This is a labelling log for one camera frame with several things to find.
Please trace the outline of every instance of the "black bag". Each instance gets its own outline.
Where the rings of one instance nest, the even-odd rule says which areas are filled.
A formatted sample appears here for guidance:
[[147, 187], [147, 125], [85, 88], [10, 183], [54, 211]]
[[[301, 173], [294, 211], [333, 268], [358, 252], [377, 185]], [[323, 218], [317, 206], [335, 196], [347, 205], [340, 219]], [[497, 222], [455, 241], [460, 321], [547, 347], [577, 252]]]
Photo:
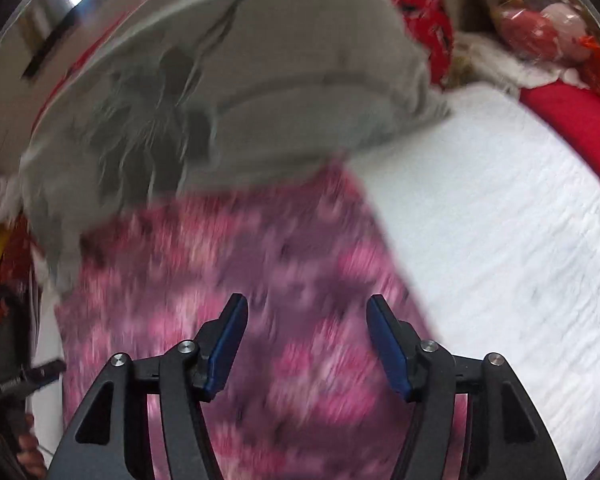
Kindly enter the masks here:
[[[30, 311], [7, 285], [0, 285], [0, 301], [6, 312], [0, 319], [0, 381], [16, 376], [30, 362]], [[10, 399], [0, 404], [0, 448], [2, 460], [11, 463], [13, 478], [30, 478], [18, 470], [15, 454], [18, 436], [29, 430], [25, 421], [25, 402]]]

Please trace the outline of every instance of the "red patterned cloth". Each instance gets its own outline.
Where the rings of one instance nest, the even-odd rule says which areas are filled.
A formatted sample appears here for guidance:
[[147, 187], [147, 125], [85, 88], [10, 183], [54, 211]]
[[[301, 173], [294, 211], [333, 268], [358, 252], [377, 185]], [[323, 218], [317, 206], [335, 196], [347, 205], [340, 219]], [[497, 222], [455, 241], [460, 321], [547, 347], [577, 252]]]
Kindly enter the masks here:
[[23, 214], [18, 215], [11, 229], [9, 241], [2, 252], [0, 261], [0, 283], [28, 283], [31, 259], [31, 238], [29, 224]]
[[451, 64], [454, 32], [444, 0], [393, 0], [411, 35], [429, 50], [431, 82], [439, 84]]
[[[84, 236], [80, 282], [56, 308], [64, 418], [115, 352], [162, 354], [240, 291], [249, 323], [221, 395], [203, 406], [225, 480], [382, 480], [411, 420], [371, 347], [365, 304], [430, 337], [358, 184], [339, 166], [302, 184], [172, 198]], [[169, 478], [157, 398], [155, 478]], [[456, 399], [444, 480], [457, 480]]]

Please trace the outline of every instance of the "red pillow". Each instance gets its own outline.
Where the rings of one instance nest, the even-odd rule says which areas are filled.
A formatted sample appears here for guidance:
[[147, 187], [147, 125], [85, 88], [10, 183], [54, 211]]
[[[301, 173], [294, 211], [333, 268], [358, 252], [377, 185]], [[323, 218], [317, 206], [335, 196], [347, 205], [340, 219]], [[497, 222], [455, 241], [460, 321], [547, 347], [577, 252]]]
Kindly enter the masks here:
[[454, 31], [444, 0], [393, 0], [402, 12], [411, 35], [430, 52], [429, 66], [434, 84], [446, 75], [451, 64]]
[[523, 89], [520, 101], [566, 140], [600, 179], [600, 97], [563, 82]]

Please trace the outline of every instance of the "white bedsheet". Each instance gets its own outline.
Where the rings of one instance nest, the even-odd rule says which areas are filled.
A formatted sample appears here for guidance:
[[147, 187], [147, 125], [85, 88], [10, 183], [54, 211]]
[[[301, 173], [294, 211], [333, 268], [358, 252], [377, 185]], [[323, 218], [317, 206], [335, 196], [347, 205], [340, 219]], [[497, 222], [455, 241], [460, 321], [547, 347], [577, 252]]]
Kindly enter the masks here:
[[600, 460], [600, 181], [498, 91], [450, 102], [449, 121], [349, 167], [440, 341], [503, 354], [582, 480]]
[[[49, 272], [43, 257], [35, 250], [31, 251], [33, 264], [36, 272], [36, 280], [42, 288], [40, 299], [40, 326], [38, 332], [38, 344], [33, 355], [34, 365], [42, 364], [51, 359], [64, 358], [62, 340], [54, 309], [60, 301], [60, 296], [54, 289]], [[48, 466], [52, 456], [47, 451], [55, 452], [64, 424], [62, 422], [62, 378], [58, 382], [51, 383], [41, 390], [36, 391], [28, 399], [29, 409], [35, 418], [34, 431], [40, 446], [44, 448], [42, 455]]]

